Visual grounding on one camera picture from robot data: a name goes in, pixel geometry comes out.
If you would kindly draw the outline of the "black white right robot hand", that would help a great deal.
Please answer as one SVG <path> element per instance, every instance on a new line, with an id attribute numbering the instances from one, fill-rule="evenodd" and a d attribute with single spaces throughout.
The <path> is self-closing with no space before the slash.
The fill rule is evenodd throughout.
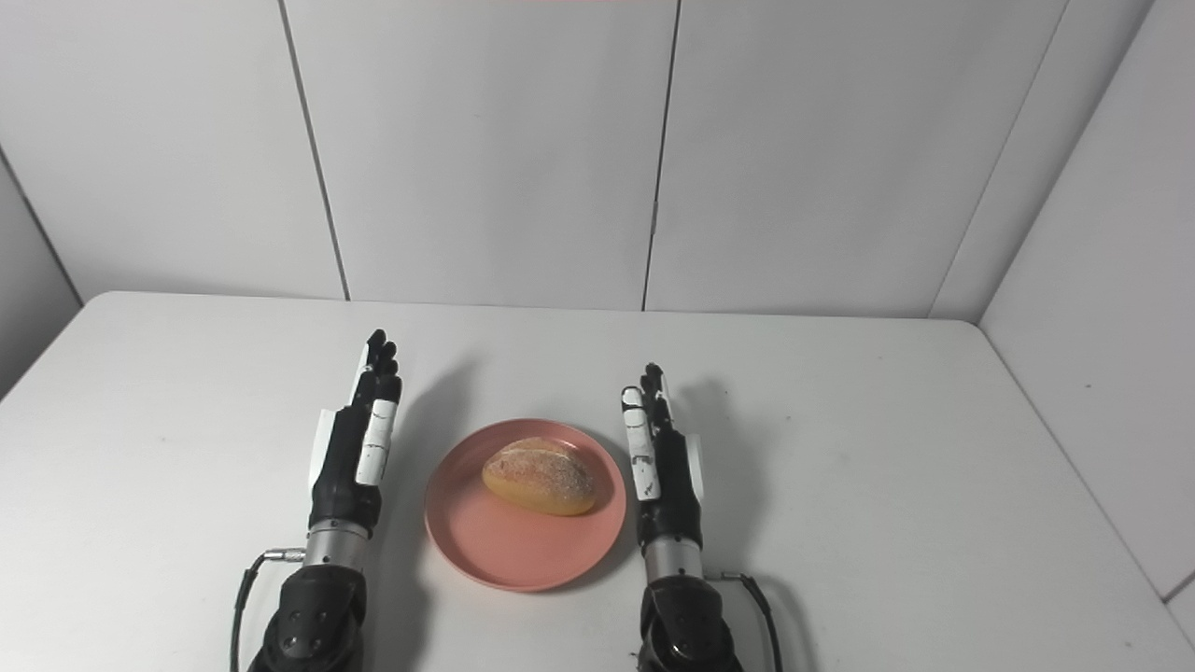
<path id="1" fill-rule="evenodd" d="M 637 385 L 623 387 L 641 552 L 660 539 L 704 545 L 700 442 L 679 429 L 661 366 L 649 362 Z"/>

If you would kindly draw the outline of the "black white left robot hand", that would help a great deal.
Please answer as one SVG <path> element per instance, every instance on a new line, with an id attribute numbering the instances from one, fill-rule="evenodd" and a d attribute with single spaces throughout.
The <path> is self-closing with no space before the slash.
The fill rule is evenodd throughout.
<path id="1" fill-rule="evenodd" d="M 384 511 L 385 469 L 402 399 L 397 346 L 381 329 L 358 358 L 347 405 L 321 410 L 310 468 L 308 527 L 353 525 L 374 536 Z"/>

